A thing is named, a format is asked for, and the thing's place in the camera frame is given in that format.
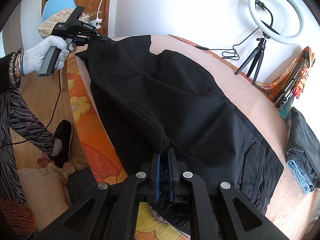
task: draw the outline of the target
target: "white glove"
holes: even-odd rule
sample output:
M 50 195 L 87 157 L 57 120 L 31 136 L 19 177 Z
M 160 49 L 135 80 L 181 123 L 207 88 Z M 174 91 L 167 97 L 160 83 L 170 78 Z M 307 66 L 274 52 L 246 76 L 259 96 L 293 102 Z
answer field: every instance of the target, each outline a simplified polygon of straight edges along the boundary
M 69 56 L 69 50 L 67 49 L 67 43 L 64 39 L 57 36 L 49 36 L 43 41 L 41 41 L 35 47 L 26 50 L 22 55 L 22 64 L 20 66 L 21 73 L 27 75 L 33 71 L 39 72 L 42 62 L 48 50 L 52 47 L 57 47 L 61 49 L 61 52 L 58 56 L 58 60 L 55 67 L 55 70 L 62 69 L 64 62 Z

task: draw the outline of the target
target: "metal bolt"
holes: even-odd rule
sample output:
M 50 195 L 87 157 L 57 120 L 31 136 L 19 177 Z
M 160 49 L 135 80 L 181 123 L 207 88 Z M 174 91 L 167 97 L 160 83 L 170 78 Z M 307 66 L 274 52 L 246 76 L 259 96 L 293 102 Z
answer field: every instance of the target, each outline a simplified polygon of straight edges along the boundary
M 139 172 L 137 172 L 136 176 L 137 176 L 137 178 L 139 178 L 139 179 L 143 179 L 143 178 L 146 177 L 146 173 L 143 172 L 143 171 L 139 171 Z
M 224 189 L 230 189 L 230 184 L 228 182 L 222 182 L 220 185 Z
M 193 176 L 192 172 L 190 172 L 190 171 L 185 171 L 182 175 L 183 175 L 183 177 L 185 177 L 187 179 L 190 179 Z
M 107 189 L 107 187 L 108 187 L 108 183 L 106 182 L 100 182 L 98 184 L 98 189 Z

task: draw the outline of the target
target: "plaid cushion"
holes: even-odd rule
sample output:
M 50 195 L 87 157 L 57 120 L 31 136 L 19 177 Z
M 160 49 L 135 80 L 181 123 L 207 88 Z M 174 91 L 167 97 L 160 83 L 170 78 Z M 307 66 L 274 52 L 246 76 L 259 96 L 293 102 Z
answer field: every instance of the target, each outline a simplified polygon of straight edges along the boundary
M 41 37 L 46 38 L 50 36 L 55 25 L 60 22 L 65 22 L 69 18 L 73 10 L 74 8 L 63 9 L 41 23 L 37 28 Z M 89 23 L 89 15 L 83 13 L 79 17 L 79 20 L 85 23 Z

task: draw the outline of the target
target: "blue chair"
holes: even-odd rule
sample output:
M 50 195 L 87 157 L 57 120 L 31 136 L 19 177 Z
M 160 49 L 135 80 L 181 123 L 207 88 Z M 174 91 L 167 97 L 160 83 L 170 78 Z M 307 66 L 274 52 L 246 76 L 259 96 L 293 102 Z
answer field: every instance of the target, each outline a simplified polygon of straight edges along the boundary
M 67 8 L 76 8 L 74 0 L 48 0 L 44 5 L 41 22 L 43 23 L 51 15 Z

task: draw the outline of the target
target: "pink bedsheet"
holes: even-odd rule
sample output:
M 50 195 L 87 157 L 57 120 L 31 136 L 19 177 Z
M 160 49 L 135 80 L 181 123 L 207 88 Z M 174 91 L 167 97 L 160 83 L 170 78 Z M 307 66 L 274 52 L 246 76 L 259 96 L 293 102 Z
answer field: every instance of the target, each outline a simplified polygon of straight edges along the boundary
M 289 239 L 300 240 L 308 223 L 313 194 L 305 195 L 286 165 L 287 126 L 273 104 L 253 87 L 243 76 L 212 55 L 178 41 L 171 36 L 152 35 L 150 52 L 159 54 L 165 49 L 177 51 L 199 63 L 214 77 L 224 94 L 255 125 L 276 152 L 284 166 L 284 172 L 276 186 L 267 209 L 266 217 Z M 78 67 L 86 88 L 90 78 L 81 60 Z

